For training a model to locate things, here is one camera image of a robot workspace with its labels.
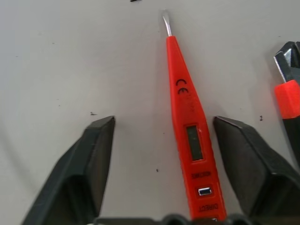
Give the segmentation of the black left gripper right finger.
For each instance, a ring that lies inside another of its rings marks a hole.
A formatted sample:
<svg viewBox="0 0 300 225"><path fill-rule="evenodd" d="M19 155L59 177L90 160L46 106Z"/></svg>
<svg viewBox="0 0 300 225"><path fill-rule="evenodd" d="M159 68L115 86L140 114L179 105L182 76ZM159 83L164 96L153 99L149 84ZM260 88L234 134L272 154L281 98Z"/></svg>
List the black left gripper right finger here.
<svg viewBox="0 0 300 225"><path fill-rule="evenodd" d="M242 216L232 224L300 225L300 173L250 125L216 116L223 165Z"/></svg>

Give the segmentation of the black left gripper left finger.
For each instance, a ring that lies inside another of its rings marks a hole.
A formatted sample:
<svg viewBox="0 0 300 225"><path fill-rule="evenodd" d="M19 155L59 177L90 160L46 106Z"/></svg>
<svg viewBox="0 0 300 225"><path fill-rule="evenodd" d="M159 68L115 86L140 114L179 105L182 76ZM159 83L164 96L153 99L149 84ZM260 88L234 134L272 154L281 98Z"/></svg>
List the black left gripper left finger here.
<svg viewBox="0 0 300 225"><path fill-rule="evenodd" d="M88 225L99 216L107 183L115 117L92 122L59 158L22 225Z"/></svg>

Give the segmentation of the red voltage tester screwdriver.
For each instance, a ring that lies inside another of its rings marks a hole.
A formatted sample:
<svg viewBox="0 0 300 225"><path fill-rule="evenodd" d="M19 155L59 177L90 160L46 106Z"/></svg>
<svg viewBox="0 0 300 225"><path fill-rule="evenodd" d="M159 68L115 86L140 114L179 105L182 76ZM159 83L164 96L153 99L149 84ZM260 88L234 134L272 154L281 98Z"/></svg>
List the red voltage tester screwdriver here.
<svg viewBox="0 0 300 225"><path fill-rule="evenodd" d="M206 117L176 37L168 12L166 48L172 122L191 218L226 218L218 171Z"/></svg>

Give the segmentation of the red handled pliers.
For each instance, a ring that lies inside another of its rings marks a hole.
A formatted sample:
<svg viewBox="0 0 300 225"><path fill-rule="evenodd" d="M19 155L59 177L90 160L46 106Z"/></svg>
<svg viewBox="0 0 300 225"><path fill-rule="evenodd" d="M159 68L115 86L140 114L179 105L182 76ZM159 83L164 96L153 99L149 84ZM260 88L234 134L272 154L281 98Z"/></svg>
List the red handled pliers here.
<svg viewBox="0 0 300 225"><path fill-rule="evenodd" d="M300 41L285 43L274 60L283 79L283 83L275 87L275 97L300 167Z"/></svg>

